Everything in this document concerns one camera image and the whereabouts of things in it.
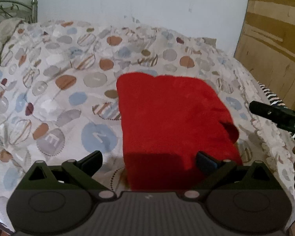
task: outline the folded red cloth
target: folded red cloth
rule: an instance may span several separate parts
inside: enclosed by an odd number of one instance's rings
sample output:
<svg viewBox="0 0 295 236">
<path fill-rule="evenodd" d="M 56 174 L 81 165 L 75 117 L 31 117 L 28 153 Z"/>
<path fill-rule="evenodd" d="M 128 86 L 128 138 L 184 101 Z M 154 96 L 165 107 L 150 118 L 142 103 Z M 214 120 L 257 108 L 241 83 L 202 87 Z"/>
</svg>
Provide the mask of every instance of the folded red cloth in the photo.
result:
<svg viewBox="0 0 295 236">
<path fill-rule="evenodd" d="M 215 91 L 190 77 L 128 73 L 117 80 L 123 155 L 132 190 L 184 190 L 204 176 L 198 151 L 242 164 L 238 130 Z"/>
</svg>

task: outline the bed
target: bed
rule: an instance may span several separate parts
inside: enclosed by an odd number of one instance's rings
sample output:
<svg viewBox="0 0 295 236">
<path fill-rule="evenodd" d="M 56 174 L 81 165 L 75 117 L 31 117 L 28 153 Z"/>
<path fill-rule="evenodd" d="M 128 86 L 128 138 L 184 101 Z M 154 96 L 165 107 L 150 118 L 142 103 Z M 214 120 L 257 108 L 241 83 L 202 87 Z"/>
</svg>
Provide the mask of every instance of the bed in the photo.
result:
<svg viewBox="0 0 295 236">
<path fill-rule="evenodd" d="M 13 231 L 6 202 L 36 160 L 59 165 L 100 150 L 104 163 L 93 178 L 117 193 L 128 189 L 116 91 L 117 78 L 127 72 L 206 81 L 240 131 L 237 146 L 242 161 L 267 164 L 292 202 L 289 224 L 295 220 L 295 142 L 288 132 L 249 112 L 251 101 L 270 101 L 236 59 L 216 49 L 211 39 L 139 23 L 122 28 L 84 21 L 36 23 L 37 2 L 32 5 L 36 7 L 27 14 L 30 20 L 14 21 L 15 29 L 0 51 L 4 230 Z"/>
</svg>

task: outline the wooden panel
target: wooden panel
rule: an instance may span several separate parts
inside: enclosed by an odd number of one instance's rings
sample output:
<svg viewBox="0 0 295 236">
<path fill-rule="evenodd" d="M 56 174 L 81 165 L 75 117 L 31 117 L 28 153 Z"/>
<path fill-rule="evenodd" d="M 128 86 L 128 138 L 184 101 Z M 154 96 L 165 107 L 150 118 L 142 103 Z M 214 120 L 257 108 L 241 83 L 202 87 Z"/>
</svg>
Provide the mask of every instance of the wooden panel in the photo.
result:
<svg viewBox="0 0 295 236">
<path fill-rule="evenodd" d="M 249 0 L 235 58 L 295 110 L 295 0 Z"/>
</svg>

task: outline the fold in red cloth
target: fold in red cloth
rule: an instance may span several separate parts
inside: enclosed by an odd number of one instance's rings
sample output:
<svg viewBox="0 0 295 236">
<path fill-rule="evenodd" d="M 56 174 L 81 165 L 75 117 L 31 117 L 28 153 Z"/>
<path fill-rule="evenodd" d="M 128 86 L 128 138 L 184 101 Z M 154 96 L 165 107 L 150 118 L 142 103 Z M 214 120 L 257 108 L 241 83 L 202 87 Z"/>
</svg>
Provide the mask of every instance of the fold in red cloth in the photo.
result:
<svg viewBox="0 0 295 236">
<path fill-rule="evenodd" d="M 117 80 L 123 155 L 132 190 L 184 190 L 204 176 L 198 151 L 242 164 L 238 130 L 215 91 L 189 77 L 128 73 Z"/>
</svg>

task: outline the bed post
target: bed post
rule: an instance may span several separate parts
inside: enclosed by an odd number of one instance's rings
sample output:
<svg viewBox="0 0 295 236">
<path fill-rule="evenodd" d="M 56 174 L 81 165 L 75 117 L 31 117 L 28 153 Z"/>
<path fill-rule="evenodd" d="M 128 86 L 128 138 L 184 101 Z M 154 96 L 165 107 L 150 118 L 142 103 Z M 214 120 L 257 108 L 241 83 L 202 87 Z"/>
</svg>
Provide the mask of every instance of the bed post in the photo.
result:
<svg viewBox="0 0 295 236">
<path fill-rule="evenodd" d="M 32 5 L 32 23 L 37 23 L 37 0 L 32 0 L 31 2 Z"/>
</svg>

